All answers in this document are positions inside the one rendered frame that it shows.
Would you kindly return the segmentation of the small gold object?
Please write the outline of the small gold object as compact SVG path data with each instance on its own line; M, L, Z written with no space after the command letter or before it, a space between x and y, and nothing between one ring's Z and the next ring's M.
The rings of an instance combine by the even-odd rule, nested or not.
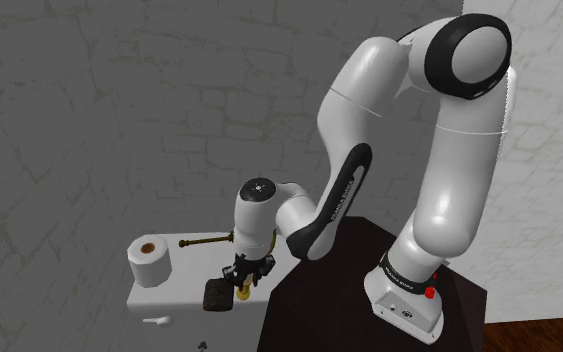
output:
M236 289L236 297L241 301L246 301L250 297L250 286L252 284L252 276L248 275L240 286Z

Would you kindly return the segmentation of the dark brown rectangular block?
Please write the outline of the dark brown rectangular block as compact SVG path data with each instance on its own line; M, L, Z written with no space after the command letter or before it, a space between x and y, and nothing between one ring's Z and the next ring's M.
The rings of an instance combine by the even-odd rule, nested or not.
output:
M224 278L209 279L205 284L203 310L226 312L233 308L234 285Z

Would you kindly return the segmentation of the brass rod with dark tip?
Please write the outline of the brass rod with dark tip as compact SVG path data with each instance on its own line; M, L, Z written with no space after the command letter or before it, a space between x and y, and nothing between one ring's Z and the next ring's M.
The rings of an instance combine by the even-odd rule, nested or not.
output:
M180 248L185 248L188 246L199 245L199 244L209 244L217 242L232 242L234 240L234 233L230 232L225 236L220 237L209 237L209 238L199 238L199 239L181 239L178 243Z

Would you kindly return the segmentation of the dark robot stand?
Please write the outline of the dark robot stand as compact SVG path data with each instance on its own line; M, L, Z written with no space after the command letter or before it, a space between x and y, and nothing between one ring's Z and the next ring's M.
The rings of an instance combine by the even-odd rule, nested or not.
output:
M426 345L375 316L364 277L394 235L346 217L322 259L300 262L272 291L257 352L482 352L487 292L442 266L444 328Z

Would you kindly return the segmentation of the white toilet paper roll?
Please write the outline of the white toilet paper roll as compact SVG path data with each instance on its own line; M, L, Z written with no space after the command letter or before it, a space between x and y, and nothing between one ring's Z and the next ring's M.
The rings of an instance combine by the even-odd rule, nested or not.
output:
M167 240L159 234L145 234L134 240L127 257L135 282L143 288L157 287L172 273Z

